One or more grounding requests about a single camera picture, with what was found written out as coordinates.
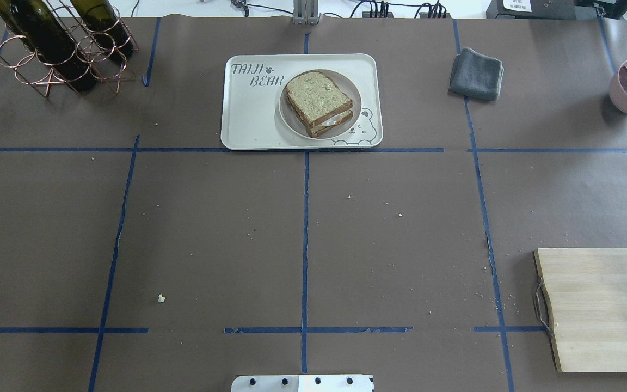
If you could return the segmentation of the white round plate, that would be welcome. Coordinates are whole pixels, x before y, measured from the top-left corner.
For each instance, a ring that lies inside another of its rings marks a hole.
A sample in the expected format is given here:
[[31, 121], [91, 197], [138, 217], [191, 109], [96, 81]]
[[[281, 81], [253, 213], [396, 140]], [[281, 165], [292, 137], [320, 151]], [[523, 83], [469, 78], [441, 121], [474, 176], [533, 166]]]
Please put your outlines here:
[[280, 98], [280, 104], [279, 104], [279, 111], [281, 114], [282, 119], [284, 120], [285, 124], [287, 126], [289, 126], [294, 132], [296, 132], [296, 134], [299, 134], [300, 136], [303, 136], [307, 139], [320, 139], [320, 140], [328, 140], [328, 139], [334, 139], [334, 137], [340, 137], [343, 136], [344, 132], [346, 131], [346, 127], [351, 126], [353, 124], [353, 122], [358, 118], [359, 116], [359, 112], [361, 111], [361, 92], [359, 92], [358, 87], [345, 75], [342, 75], [340, 72], [336, 72], [333, 70], [326, 70], [326, 69], [314, 69], [314, 70], [319, 70], [320, 72], [323, 72], [324, 74], [328, 75], [329, 77], [331, 77], [331, 79], [333, 79], [334, 82], [336, 82], [336, 84], [338, 84], [339, 88], [342, 90], [342, 92], [344, 92], [345, 94], [347, 94], [348, 96], [351, 97], [351, 99], [353, 99], [353, 106], [352, 106], [352, 111], [353, 111], [353, 116], [348, 119], [348, 121], [343, 122], [343, 124], [333, 127], [330, 131], [322, 134], [320, 137], [309, 137], [307, 132], [306, 132], [306, 128], [303, 125], [303, 122], [301, 122], [301, 120], [299, 120], [298, 115], [294, 112], [293, 107], [289, 104], [287, 98], [286, 98], [286, 94], [285, 94], [285, 85], [293, 78], [289, 79], [288, 82], [286, 82], [286, 84], [284, 84], [284, 87], [282, 89], [281, 92], [281, 98]]

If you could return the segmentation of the cream bear tray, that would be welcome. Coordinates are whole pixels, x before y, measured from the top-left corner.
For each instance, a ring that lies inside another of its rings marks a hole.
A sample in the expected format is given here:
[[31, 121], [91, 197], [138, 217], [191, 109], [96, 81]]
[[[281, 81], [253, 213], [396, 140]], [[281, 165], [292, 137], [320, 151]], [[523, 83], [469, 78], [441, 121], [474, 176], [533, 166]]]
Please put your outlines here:
[[[314, 69], [340, 72], [361, 92], [361, 111], [343, 136], [328, 140], [296, 134], [281, 117], [284, 84]], [[375, 59], [368, 54], [259, 54], [225, 65], [221, 141], [231, 150], [361, 149], [383, 139]]]

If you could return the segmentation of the fried egg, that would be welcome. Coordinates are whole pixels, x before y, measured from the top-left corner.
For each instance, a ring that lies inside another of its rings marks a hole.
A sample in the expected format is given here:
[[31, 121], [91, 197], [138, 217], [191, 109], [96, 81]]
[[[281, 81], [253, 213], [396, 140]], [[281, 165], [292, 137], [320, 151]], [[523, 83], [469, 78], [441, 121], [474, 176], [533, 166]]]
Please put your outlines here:
[[350, 117], [352, 115], [352, 111], [351, 110], [347, 110], [344, 113], [335, 115], [331, 118], [329, 118], [328, 120], [324, 121], [321, 126], [323, 127], [329, 127], [329, 126], [337, 126], [340, 123], [346, 121], [348, 119], [348, 117]]

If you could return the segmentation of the black power strip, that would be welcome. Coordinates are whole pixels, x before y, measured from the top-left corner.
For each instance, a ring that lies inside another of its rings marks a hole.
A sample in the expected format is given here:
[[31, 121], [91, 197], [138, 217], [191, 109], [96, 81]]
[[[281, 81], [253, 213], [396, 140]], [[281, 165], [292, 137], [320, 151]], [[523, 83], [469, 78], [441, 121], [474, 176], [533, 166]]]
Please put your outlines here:
[[450, 19], [451, 14], [441, 1], [397, 3], [388, 1], [358, 1], [349, 17], [391, 19], [394, 15], [410, 19]]

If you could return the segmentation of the grey folded cloth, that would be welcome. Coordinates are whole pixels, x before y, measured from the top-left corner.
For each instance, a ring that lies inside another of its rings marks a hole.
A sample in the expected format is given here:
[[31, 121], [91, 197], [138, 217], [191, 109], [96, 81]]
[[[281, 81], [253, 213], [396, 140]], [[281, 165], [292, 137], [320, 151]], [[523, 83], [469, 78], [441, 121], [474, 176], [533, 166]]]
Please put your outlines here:
[[493, 102], [500, 97], [504, 71], [501, 60], [463, 47], [454, 58], [448, 89], [455, 94]]

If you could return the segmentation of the black box device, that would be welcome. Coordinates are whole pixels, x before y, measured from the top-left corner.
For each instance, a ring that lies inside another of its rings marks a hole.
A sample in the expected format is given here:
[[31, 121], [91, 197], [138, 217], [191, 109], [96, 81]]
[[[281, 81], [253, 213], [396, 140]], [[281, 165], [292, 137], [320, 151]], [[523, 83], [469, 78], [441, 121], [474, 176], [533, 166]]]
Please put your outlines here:
[[576, 20], [573, 1], [491, 1], [487, 19]]

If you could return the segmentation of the wooden cutting board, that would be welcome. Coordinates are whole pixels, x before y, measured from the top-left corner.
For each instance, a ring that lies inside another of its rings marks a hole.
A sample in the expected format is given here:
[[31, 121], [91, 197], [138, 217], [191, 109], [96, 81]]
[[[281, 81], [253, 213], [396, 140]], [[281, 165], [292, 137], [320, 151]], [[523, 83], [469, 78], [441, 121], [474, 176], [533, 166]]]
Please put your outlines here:
[[627, 373], [627, 248], [538, 248], [555, 367]]

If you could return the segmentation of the dark green wine bottle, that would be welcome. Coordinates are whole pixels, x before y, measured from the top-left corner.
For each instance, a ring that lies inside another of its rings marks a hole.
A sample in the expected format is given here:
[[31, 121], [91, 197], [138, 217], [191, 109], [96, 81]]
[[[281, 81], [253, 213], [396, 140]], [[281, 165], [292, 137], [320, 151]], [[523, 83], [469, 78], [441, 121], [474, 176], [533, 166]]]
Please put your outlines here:
[[95, 87], [87, 58], [44, 1], [0, 1], [0, 17], [70, 89], [85, 92]]

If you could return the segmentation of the aluminium frame post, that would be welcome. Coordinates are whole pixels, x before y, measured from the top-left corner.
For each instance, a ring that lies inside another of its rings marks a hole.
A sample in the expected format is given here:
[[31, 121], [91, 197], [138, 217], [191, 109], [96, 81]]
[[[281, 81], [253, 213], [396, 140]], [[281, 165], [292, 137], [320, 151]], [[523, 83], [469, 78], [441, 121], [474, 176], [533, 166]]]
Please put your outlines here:
[[318, 5], [318, 0], [294, 0], [293, 24], [299, 26], [317, 25], [321, 19]]

